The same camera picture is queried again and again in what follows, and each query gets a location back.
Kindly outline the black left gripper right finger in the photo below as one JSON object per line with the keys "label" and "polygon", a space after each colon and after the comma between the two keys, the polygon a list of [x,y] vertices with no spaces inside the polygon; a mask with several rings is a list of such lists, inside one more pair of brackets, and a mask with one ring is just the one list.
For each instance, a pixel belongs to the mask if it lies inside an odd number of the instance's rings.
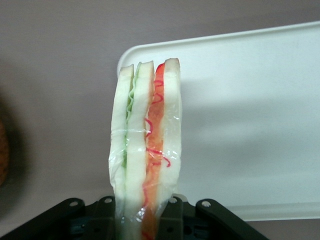
{"label": "black left gripper right finger", "polygon": [[157,240],[267,240],[262,233],[213,199],[194,206],[177,196],[160,216]]}

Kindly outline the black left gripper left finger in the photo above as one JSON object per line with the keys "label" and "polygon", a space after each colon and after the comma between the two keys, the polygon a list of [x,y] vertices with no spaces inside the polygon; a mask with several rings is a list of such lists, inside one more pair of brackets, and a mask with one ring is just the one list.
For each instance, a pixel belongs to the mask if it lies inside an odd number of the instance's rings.
{"label": "black left gripper left finger", "polygon": [[116,238],[114,196],[90,205],[69,198],[32,218],[2,240],[114,240]]}

